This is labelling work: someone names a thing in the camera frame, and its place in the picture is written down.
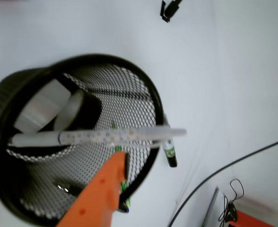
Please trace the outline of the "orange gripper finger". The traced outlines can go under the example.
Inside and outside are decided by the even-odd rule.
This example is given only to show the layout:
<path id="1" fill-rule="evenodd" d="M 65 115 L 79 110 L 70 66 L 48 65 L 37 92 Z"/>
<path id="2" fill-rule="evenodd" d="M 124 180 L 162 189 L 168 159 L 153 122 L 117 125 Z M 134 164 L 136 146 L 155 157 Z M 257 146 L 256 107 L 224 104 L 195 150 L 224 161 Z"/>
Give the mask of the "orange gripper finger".
<path id="1" fill-rule="evenodd" d="M 128 156 L 115 152 L 60 220 L 59 227 L 109 227 L 119 207 L 121 182 L 126 180 Z"/>

